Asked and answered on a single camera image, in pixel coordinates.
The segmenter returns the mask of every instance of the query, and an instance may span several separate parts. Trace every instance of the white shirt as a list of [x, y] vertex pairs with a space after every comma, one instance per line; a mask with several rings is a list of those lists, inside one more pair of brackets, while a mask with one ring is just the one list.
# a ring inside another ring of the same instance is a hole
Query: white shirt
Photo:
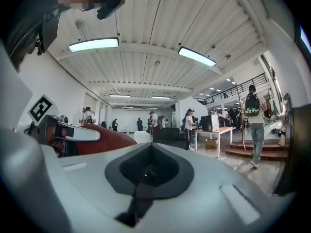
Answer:
[[222, 117], [223, 118], [229, 117], [228, 111], [223, 111]]
[[263, 115], [262, 115], [262, 104], [264, 104], [266, 102], [266, 99], [264, 99], [264, 97], [260, 94], [256, 94], [257, 98], [259, 99], [259, 103], [260, 103], [260, 108], [259, 108], [259, 114], [257, 116], [249, 116], [248, 120], [249, 123], [264, 123], [263, 121]]
[[152, 125], [154, 127], [157, 126], [157, 115], [156, 115], [156, 113], [153, 113], [153, 115], [152, 115]]
[[90, 111], [85, 111], [84, 113], [81, 114], [80, 116], [80, 120], [82, 120], [82, 126], [85, 124], [86, 122], [86, 119], [91, 116], [92, 117], [92, 120], [94, 121], [95, 120], [95, 115], [90, 112]]
[[185, 129], [192, 130], [190, 124], [193, 124], [192, 116], [186, 116]]

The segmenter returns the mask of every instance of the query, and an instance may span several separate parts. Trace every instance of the backpack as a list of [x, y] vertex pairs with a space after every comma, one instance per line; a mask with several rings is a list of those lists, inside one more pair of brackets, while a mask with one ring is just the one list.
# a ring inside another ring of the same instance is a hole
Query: backpack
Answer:
[[93, 119], [92, 119], [91, 116], [88, 116], [88, 117], [86, 118], [85, 124], [93, 124]]
[[260, 102], [256, 94], [249, 93], [245, 100], [245, 115], [255, 117], [259, 115]]

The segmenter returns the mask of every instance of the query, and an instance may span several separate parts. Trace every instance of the gray floor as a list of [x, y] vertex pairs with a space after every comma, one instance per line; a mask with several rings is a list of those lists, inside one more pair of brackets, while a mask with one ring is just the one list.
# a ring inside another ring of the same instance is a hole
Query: gray floor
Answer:
[[[265, 139], [273, 139], [275, 134], [271, 134], [270, 136], [270, 130], [265, 130]], [[250, 135], [250, 131], [245, 131], [245, 136]], [[129, 137], [133, 138], [134, 134], [128, 134]], [[240, 140], [241, 139], [241, 132], [239, 133], [233, 133], [232, 138], [234, 140]], [[272, 195], [274, 184], [276, 180], [276, 175], [279, 169], [280, 162], [276, 161], [260, 161], [259, 162], [259, 168], [254, 169], [253, 166], [250, 164], [251, 159], [236, 157], [232, 155], [225, 154], [225, 150], [229, 148], [229, 133], [224, 133], [221, 135], [221, 151], [220, 151], [220, 158], [217, 157], [217, 150], [209, 150], [205, 148], [205, 140], [201, 137], [199, 138], [198, 142], [198, 151], [191, 152], [193, 154], [201, 154], [204, 156], [208, 156], [211, 158], [215, 158], [218, 161], [226, 163], [228, 166], [232, 167], [233, 170], [236, 172], [239, 172], [240, 174], [247, 177], [249, 180], [254, 182], [258, 185], [258, 187], [268, 196]]]

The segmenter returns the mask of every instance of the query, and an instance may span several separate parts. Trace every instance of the black railing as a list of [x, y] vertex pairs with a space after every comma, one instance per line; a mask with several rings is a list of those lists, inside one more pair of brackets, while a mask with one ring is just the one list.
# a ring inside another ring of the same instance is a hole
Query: black railing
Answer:
[[[263, 83], [267, 83], [267, 78], [264, 73], [252, 78], [251, 80], [248, 80], [242, 84], [237, 85], [239, 93], [242, 93], [244, 91], [248, 91], [248, 87], [253, 84], [254, 86], [259, 86]], [[214, 103], [218, 102], [220, 100], [224, 100], [226, 98], [235, 96], [238, 94], [237, 87], [233, 87], [231, 89], [227, 89], [226, 91], [220, 92], [218, 94], [215, 94], [211, 97], [208, 97], [207, 99], [204, 99], [204, 104]]]

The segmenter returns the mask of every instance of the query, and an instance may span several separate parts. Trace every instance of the wooden table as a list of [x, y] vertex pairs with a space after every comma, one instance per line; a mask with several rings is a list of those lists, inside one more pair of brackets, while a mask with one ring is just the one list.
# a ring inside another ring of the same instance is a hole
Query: wooden table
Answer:
[[230, 131], [230, 143], [229, 145], [231, 146], [232, 143], [232, 127], [227, 127], [227, 128], [219, 128], [216, 131], [203, 131], [203, 130], [195, 130], [195, 150], [198, 150], [198, 134], [210, 134], [210, 138], [212, 138], [212, 135], [215, 134], [217, 135], [217, 139], [218, 139], [218, 146], [217, 146], [217, 158], [219, 158], [219, 154], [220, 154], [220, 135], [223, 133], [226, 133]]

